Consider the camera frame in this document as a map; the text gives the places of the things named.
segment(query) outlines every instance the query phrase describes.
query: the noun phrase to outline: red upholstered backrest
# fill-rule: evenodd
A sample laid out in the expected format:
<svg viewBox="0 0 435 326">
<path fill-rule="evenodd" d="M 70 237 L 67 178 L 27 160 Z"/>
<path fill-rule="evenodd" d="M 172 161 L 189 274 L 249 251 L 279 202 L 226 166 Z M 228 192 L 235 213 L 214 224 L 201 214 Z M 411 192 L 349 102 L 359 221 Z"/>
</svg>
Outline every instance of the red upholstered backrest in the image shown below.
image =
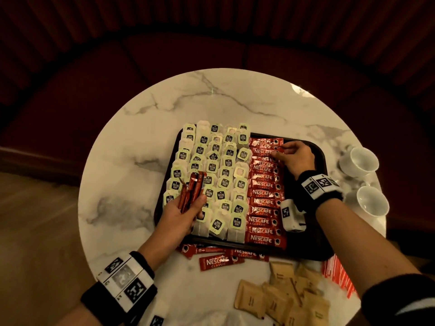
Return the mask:
<svg viewBox="0 0 435 326">
<path fill-rule="evenodd" d="M 435 0 L 0 0 L 0 103 L 13 105 L 34 74 L 75 45 L 156 24 L 334 53 L 435 114 Z"/>
</svg>

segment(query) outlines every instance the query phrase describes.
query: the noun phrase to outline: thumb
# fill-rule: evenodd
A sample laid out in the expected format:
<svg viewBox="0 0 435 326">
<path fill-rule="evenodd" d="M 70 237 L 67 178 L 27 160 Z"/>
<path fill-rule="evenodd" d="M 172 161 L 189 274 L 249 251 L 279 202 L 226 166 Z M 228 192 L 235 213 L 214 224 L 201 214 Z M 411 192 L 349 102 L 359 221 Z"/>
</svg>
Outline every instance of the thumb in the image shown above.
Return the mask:
<svg viewBox="0 0 435 326">
<path fill-rule="evenodd" d="M 284 163 L 288 159 L 288 155 L 287 154 L 284 154 L 284 153 L 281 153 L 281 152 L 277 152 L 277 151 L 271 152 L 271 156 L 274 157 L 277 160 L 284 161 Z"/>
<path fill-rule="evenodd" d="M 196 200 L 191 204 L 191 207 L 187 212 L 184 213 L 185 217 L 189 220 L 193 220 L 196 215 L 202 210 L 204 203 L 207 201 L 207 196 L 201 194 Z"/>
</svg>

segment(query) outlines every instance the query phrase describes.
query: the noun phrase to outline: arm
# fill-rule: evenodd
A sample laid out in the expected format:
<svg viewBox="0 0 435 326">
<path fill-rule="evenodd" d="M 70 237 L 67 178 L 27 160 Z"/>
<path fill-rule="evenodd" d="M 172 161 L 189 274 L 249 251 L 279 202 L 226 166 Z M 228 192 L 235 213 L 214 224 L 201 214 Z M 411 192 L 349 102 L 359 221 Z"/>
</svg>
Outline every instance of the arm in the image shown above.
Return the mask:
<svg viewBox="0 0 435 326">
<path fill-rule="evenodd" d="M 285 153 L 273 153 L 295 176 L 314 170 L 314 155 L 302 142 L 288 142 Z M 362 295 L 383 280 L 420 273 L 389 241 L 338 199 L 322 203 L 316 211 L 323 232 L 344 269 Z"/>
<path fill-rule="evenodd" d="M 181 214 L 177 208 L 180 197 L 169 202 L 154 232 L 148 240 L 140 246 L 138 252 L 147 260 L 148 265 L 156 271 L 159 266 L 166 262 L 169 255 L 181 243 L 185 235 L 191 232 L 191 227 L 196 215 L 201 212 L 202 206 L 207 201 L 204 195 L 199 196 L 190 209 Z M 65 315 L 58 323 L 58 326 L 101 325 L 99 320 L 80 303 L 71 312 Z"/>
</svg>

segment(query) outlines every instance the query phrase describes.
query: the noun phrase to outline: person's left hand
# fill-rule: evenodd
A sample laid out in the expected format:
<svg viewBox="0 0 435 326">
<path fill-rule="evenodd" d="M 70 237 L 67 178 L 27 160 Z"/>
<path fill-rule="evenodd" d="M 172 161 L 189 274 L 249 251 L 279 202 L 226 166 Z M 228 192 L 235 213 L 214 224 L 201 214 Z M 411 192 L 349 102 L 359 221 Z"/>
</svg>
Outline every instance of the person's left hand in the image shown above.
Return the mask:
<svg viewBox="0 0 435 326">
<path fill-rule="evenodd" d="M 166 204 L 154 232 L 138 250 L 153 270 L 166 261 L 183 238 L 192 232 L 196 216 L 202 216 L 202 207 L 207 197 L 200 195 L 184 214 L 178 209 L 179 201 L 180 196 Z"/>
</svg>

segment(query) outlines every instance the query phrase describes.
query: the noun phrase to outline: black serving tray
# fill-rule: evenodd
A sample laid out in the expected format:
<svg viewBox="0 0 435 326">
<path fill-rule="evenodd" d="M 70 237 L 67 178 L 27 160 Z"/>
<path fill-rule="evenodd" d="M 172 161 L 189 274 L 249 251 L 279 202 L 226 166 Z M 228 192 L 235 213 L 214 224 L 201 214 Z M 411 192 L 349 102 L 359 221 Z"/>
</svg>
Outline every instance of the black serving tray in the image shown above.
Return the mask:
<svg viewBox="0 0 435 326">
<path fill-rule="evenodd" d="M 174 149 L 172 150 L 171 159 L 169 160 L 169 165 L 166 170 L 165 178 L 163 180 L 162 188 L 160 190 L 159 199 L 157 200 L 157 206 L 154 211 L 154 223 L 157 225 L 159 222 L 162 212 L 163 212 L 163 193 L 166 191 L 166 181 L 171 177 L 171 166 L 175 160 L 175 153 L 178 151 L 178 142 L 181 138 L 182 130 L 177 135 L 175 141 Z M 255 132 L 251 133 L 251 137 L 254 138 L 275 138 L 279 136 L 271 136 L 264 134 L 257 134 Z M 296 141 L 297 139 L 285 138 L 284 142 Z M 317 170 L 320 170 L 323 174 L 327 175 L 326 161 L 323 151 L 315 144 L 302 141 L 307 144 L 312 153 L 315 156 L 315 166 Z M 291 173 L 285 168 L 284 173 L 284 190 L 286 199 L 293 198 L 293 187 L 295 185 L 295 178 Z M 282 258 L 293 258 L 293 259 L 312 259 L 314 261 L 325 261 L 334 255 L 334 251 L 330 246 L 326 236 L 324 235 L 322 229 L 320 228 L 317 220 L 312 215 L 305 215 L 305 221 L 307 224 L 307 229 L 303 232 L 291 233 L 287 232 L 287 247 L 286 249 L 281 249 L 273 246 L 258 245 L 258 244 L 240 244 L 231 241 L 220 240 L 215 237 L 199 237 L 196 235 L 188 235 L 183 239 L 183 243 L 190 244 L 202 244 L 205 246 L 220 246 L 225 248 L 234 248 L 248 250 L 258 254 L 265 254 L 269 256 L 276 256 Z"/>
</svg>

